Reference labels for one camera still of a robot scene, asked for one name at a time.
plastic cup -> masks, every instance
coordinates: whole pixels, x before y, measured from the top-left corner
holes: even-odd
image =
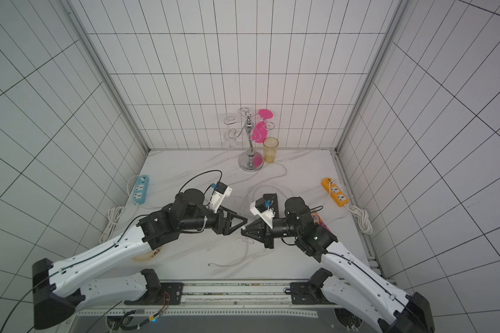
[[[263,156],[265,162],[272,163],[276,159],[276,152],[278,151],[278,139],[275,137],[267,137],[263,141]]]

white tiled wall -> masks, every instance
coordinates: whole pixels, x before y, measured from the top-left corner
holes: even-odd
[[[240,107],[271,110],[281,147],[329,148],[398,0],[71,2],[152,148],[221,148]]]
[[[341,158],[437,332],[500,331],[500,0],[413,1]]]
[[[0,0],[0,327],[35,261],[96,245],[146,158],[73,31],[57,0]],[[32,325],[30,294],[5,332]]]

chrome stand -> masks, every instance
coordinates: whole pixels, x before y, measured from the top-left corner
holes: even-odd
[[[270,123],[272,126],[270,126],[271,128],[269,128],[267,126],[266,127],[267,130],[272,130],[274,128],[274,124],[272,122],[268,122],[266,120],[251,119],[252,115],[250,114],[250,110],[248,110],[248,108],[241,108],[239,110],[239,113],[240,113],[240,115],[245,116],[246,119],[240,120],[238,122],[231,122],[229,120],[224,121],[224,123],[226,123],[227,125],[231,125],[232,123],[243,123],[244,124],[243,128],[241,129],[241,131],[239,132],[239,134],[237,136],[234,136],[231,134],[232,131],[234,131],[233,134],[235,134],[235,132],[236,132],[236,130],[234,128],[232,128],[231,130],[228,131],[228,137],[235,139],[235,138],[238,138],[243,133],[243,130],[246,131],[246,134],[248,136],[248,144],[250,147],[248,148],[247,151],[243,152],[239,156],[239,167],[245,171],[257,171],[263,167],[264,161],[263,161],[263,155],[261,155],[259,152],[255,151],[254,142],[259,141],[259,139],[261,138],[261,133],[259,132],[259,130],[257,130],[256,132],[259,133],[259,137],[255,140],[252,139],[252,137],[254,136],[253,130],[255,129],[254,122]]]

white arm casing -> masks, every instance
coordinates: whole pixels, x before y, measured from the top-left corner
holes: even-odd
[[[145,291],[147,280],[140,273],[132,276],[94,279],[80,288],[85,300],[76,306],[76,311],[115,301],[136,301]]]
[[[350,253],[343,243],[332,243],[328,246],[327,251],[347,258],[323,254],[321,263],[334,276],[344,278],[350,283],[350,286],[338,279],[328,278],[322,288],[326,299],[343,305],[345,309],[369,323],[378,332],[381,332],[378,318],[381,317],[388,324],[392,324],[396,320],[394,311],[402,312],[404,309],[402,304],[406,305],[409,302],[406,298],[407,293],[388,283],[367,267]]]
[[[126,235],[120,240],[118,247],[113,246],[120,238],[120,235],[81,254],[53,263],[53,268],[48,270],[50,275],[59,271],[61,268],[90,258],[103,250],[113,247],[99,256],[65,269],[50,277],[50,284],[55,283],[56,287],[53,291],[54,294],[60,297],[67,297],[78,288],[83,287],[86,283],[102,275],[119,263],[150,251],[150,245],[142,241],[143,237],[144,233],[141,227],[133,224],[129,227],[128,231],[126,231]]]

orange power strip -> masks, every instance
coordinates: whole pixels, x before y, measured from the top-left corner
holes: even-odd
[[[339,207],[342,207],[348,203],[348,198],[339,189],[339,187],[332,181],[331,178],[324,178],[321,183],[322,187],[328,192],[332,197],[333,201],[337,203]]]

